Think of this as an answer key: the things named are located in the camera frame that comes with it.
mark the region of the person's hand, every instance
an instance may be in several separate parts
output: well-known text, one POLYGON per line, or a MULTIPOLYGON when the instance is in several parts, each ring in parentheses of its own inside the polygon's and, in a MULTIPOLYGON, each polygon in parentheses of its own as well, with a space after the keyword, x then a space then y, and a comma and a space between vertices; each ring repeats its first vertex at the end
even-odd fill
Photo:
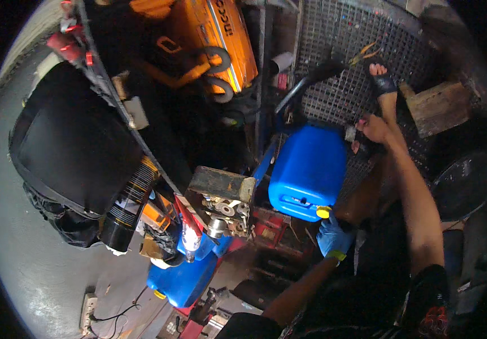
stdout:
POLYGON ((355 240, 354 232, 345 233, 339 227, 338 221, 331 216, 328 220, 323 220, 320 224, 319 233, 316 235, 317 243, 323 256, 327 256, 332 251, 339 251, 347 254, 352 242, 355 240))
POLYGON ((356 129, 371 141, 385 144, 392 133, 386 122, 374 114, 368 114, 356 123, 356 129))

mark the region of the yellow cap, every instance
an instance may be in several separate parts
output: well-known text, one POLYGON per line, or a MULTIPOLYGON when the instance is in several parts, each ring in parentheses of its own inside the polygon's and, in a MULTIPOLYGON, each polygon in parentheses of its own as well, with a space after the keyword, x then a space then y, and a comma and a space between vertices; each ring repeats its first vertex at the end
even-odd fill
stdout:
POLYGON ((153 293, 157 296, 157 298, 159 299, 166 299, 166 296, 163 295, 162 293, 160 293, 159 291, 157 290, 153 290, 153 293))
POLYGON ((332 209, 328 206, 317 206, 316 207, 316 214, 318 217, 323 219, 328 219, 330 217, 330 211, 332 209))

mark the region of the blue container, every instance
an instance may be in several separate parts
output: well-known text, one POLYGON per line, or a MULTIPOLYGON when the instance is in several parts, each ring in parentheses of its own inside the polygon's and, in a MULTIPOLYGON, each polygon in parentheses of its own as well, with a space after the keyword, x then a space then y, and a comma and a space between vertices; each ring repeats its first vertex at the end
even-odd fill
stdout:
POLYGON ((346 147, 337 132, 304 126, 288 137, 279 153, 268 188, 270 203, 302 220, 321 219, 316 209, 335 204, 346 162, 346 147))
MULTIPOLYGON (((219 240, 219 245, 215 245, 215 243, 208 238, 206 235, 202 235, 202 240, 200 241, 200 247, 196 250, 195 253, 195 260, 200 261, 203 260, 210 252, 213 251, 217 257, 222 257, 225 253, 230 244, 232 243, 231 236, 222 236, 219 240)), ((177 250, 180 253, 185 254, 185 247, 183 246, 183 237, 179 237, 179 241, 177 243, 177 250)))
POLYGON ((191 306, 208 286, 217 266, 217 256, 210 253, 192 264, 183 262, 175 268, 163 270, 151 266, 147 286, 166 296, 168 302, 179 308, 191 306))

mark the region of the metal grate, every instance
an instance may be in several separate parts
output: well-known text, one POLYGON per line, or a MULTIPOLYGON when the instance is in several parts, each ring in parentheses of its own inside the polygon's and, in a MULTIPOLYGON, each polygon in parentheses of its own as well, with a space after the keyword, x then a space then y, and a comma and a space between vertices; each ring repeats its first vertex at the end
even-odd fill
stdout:
MULTIPOLYGON (((301 1, 304 5, 300 13, 297 78, 336 55, 348 62, 363 46, 374 41, 377 42, 374 48, 380 50, 396 84, 406 81, 418 88, 433 70, 435 51, 420 37, 422 31, 416 18, 402 9, 386 2, 377 2, 379 8, 371 8, 358 1, 301 1)), ((379 109, 362 64, 343 71, 340 78, 309 88, 302 99, 302 107, 311 120, 337 124, 355 124, 363 113, 376 114, 379 109)), ((402 115, 398 113, 398 122, 411 156, 425 175, 426 142, 418 138, 410 115, 402 115)), ((367 163, 350 157, 338 202, 345 200, 370 169, 367 163)))

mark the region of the yellow wristband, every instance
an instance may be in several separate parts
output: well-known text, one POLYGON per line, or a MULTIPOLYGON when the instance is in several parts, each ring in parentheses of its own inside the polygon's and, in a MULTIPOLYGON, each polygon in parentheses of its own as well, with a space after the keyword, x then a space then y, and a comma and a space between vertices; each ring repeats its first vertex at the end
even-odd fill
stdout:
POLYGON ((325 256, 325 258, 335 258, 339 261, 343 261, 343 259, 347 258, 347 255, 337 249, 333 249, 325 256))

